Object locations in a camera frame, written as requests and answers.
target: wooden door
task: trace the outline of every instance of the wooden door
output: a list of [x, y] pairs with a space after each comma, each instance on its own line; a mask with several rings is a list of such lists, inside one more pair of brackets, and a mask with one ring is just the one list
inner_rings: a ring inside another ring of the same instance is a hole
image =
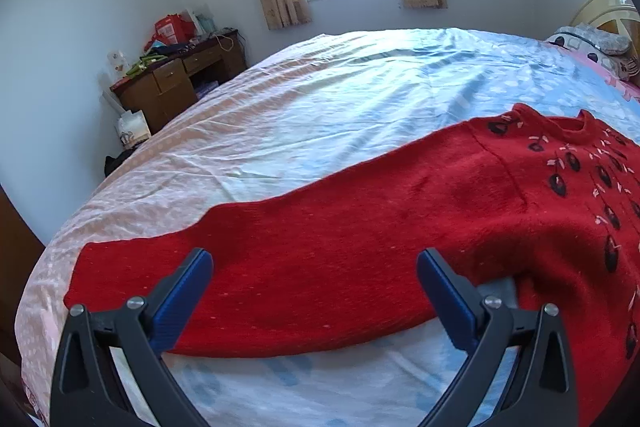
[[20, 362], [15, 312], [44, 245], [27, 227], [0, 186], [0, 353]]

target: desk drawer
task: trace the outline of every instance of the desk drawer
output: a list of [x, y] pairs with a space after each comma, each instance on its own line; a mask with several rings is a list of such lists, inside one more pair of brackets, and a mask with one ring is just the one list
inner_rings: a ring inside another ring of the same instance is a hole
[[219, 61], [220, 58], [222, 58], [222, 54], [219, 47], [208, 48], [191, 55], [191, 57], [184, 58], [184, 68], [187, 70], [187, 74], [196, 73]]
[[182, 61], [179, 58], [158, 68], [154, 71], [154, 76], [161, 92], [167, 92], [172, 89], [172, 87], [177, 86], [185, 80], [189, 80], [187, 74], [184, 72]]
[[166, 115], [167, 121], [173, 120], [183, 111], [187, 110], [198, 101], [191, 82], [187, 79], [172, 89], [158, 96], [160, 107]]

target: bed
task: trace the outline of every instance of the bed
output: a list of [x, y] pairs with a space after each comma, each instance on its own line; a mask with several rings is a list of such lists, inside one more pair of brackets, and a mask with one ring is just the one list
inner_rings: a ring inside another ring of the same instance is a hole
[[[62, 299], [86, 243], [180, 230], [215, 204], [283, 194], [514, 102], [558, 116], [586, 108], [640, 139], [638, 100], [588, 64], [535, 40], [460, 29], [318, 36], [215, 89], [109, 176], [35, 267], [16, 320], [30, 400], [48, 418]], [[516, 305], [513, 281], [489, 290]], [[474, 423], [491, 414], [513, 357], [505, 355]], [[136, 412], [155, 423], [124, 357], [115, 350], [114, 358]], [[465, 353], [434, 320], [331, 352], [164, 359], [212, 425], [341, 427], [417, 425]]]

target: light blue bedsheet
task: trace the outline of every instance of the light blue bedsheet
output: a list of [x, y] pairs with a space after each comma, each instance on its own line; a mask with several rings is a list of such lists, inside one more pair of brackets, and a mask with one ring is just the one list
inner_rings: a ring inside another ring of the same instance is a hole
[[[445, 126], [498, 115], [516, 102], [558, 116], [586, 108], [640, 139], [635, 100], [625, 102], [594, 71], [558, 50], [513, 36], [456, 29], [320, 36], [235, 82], [202, 102], [211, 108], [203, 110], [202, 121], [189, 117], [194, 130], [213, 123], [221, 129], [211, 147], [217, 147], [216, 160], [226, 163], [216, 167], [211, 190], [229, 200], [285, 192]], [[225, 156], [230, 146], [221, 140], [231, 125], [242, 130], [248, 145], [245, 152]], [[257, 138], [250, 134], [252, 125], [259, 129]], [[201, 141], [200, 155], [207, 153], [206, 143]], [[226, 165], [232, 167], [221, 173]], [[195, 173], [197, 182], [206, 181], [206, 172]], [[209, 206], [223, 197], [216, 198]], [[483, 291], [516, 304], [513, 281]], [[491, 414], [513, 356], [511, 351], [503, 360], [474, 423]], [[436, 320], [332, 352], [265, 360], [168, 355], [166, 361], [212, 425], [412, 427], [464, 358]], [[140, 400], [134, 404], [152, 421]]]

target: blue gripper pad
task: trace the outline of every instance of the blue gripper pad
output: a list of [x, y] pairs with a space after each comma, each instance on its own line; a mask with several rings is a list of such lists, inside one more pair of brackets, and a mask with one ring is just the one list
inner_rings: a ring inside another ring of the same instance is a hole
[[453, 272], [439, 253], [434, 255], [439, 259], [432, 257], [430, 251], [418, 255], [418, 279], [453, 345], [471, 354], [479, 344], [478, 322], [456, 286], [463, 285], [461, 290], [466, 293], [476, 293], [476, 289], [467, 279]]
[[168, 278], [172, 287], [151, 319], [149, 344], [158, 357], [174, 349], [212, 275], [211, 254], [197, 249]]

